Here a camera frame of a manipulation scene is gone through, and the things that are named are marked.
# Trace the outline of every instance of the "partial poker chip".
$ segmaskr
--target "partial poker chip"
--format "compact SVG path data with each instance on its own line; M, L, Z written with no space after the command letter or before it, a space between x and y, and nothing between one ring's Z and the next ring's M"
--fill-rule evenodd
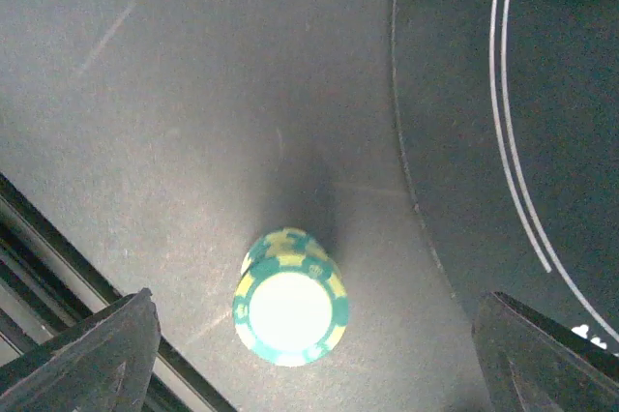
M348 323L339 269L306 232L283 228L246 255L233 316L243 344L262 359L297 367L324 357Z

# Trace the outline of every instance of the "poker chip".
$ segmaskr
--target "poker chip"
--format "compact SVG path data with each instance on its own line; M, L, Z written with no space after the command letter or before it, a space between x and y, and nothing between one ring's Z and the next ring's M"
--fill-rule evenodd
M328 354L348 323L336 263L308 233L283 228L260 238L241 266L232 313L243 344L277 366Z

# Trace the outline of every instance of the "black curved platform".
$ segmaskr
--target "black curved platform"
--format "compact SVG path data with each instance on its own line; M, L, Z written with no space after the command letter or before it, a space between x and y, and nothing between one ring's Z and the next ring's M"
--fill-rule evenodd
M409 181L466 311L505 291L612 353L618 18L619 0L397 0L394 35Z

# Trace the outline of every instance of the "gray table surface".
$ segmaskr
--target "gray table surface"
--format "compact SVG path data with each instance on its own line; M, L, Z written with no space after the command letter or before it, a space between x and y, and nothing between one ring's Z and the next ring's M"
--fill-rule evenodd
M401 173L391 0L0 8L0 169L112 284L153 290L164 335L239 410L486 410ZM351 302L304 368L254 357L230 316L245 251L284 224Z

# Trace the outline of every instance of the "white curved line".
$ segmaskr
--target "white curved line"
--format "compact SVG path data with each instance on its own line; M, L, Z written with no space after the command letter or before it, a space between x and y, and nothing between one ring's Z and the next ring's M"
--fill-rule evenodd
M508 93L508 85L507 85L507 22L508 15L510 11L510 0L505 0L503 4L503 22L501 24L501 85L502 85L502 94L503 94L503 107L505 112L505 125L507 128L508 138L510 140L510 150L512 152L512 158L514 160L514 167L516 169L516 175L518 179L518 183L520 185L520 189L522 191L522 196L524 197L524 201L526 203L527 210L533 219L533 223L535 223L535 228L537 229L542 241L544 242L544 246L548 254L550 255L550 260L556 266L559 274L565 281L565 283L570 287L574 295L580 301L580 303L584 306L585 309L591 314L591 316L606 330L606 332L611 335L617 342L619 342L619 334L615 332L612 327L602 318L601 315L597 313L597 311L591 306L587 298L580 292L578 287L575 285L573 280L570 278L570 274L565 270L561 260L557 256L557 253L554 251L552 244L548 240L548 237L545 234L544 227L540 222L540 218L538 217L537 211L535 210L535 206L533 205L533 201L531 200L531 196L529 195L529 190L526 186L526 181L524 180L524 175L522 174L522 168L520 166L520 159L518 156L518 150L516 148L516 139L514 137L514 127L512 125L512 114L510 111L510 96Z
M408 165L408 160L406 159L406 155L404 153L404 135L402 131L402 119L399 110L399 93L398 93L398 68L396 66L396 15L398 13L398 0L394 0L391 5L391 42L390 42L390 51L391 51L391 80L392 87L394 92L394 103L396 107L396 130L398 131L398 141L399 141L399 156L402 160L402 165L404 166L404 177L406 178L406 183L408 184L408 189L410 191L414 191L413 188L413 177L410 174L410 166ZM417 197L414 197L415 194L412 193L413 200L415 204L418 203Z
M514 177L512 176L512 170L507 160L507 152L505 150L505 141L503 139L503 129L501 128L501 117L499 115L499 104L496 97L496 75L495 75L495 63L494 63L494 41L495 41L495 32L496 32L496 9L497 9L498 0L492 0L492 10L490 15L490 43L489 43L489 78L490 78L490 97L492 99L492 114L494 116L494 128L496 130L496 139L498 141L499 153L501 155L501 162L503 163L503 170L505 171L505 179L507 180L507 185L510 188L510 194L512 195L512 201L516 206L516 211L518 212L518 216L520 217L520 221L522 222L522 226L524 227L524 231L529 237L529 241L535 250L535 253L538 255L540 262L544 266L545 270L550 273L552 272L552 267L548 263L548 259L546 259L544 252L542 251L542 247L538 243L538 240L531 229L531 225L529 224L529 220L526 217L524 209L522 208L522 203L520 202L520 198L516 192L516 185L514 184Z

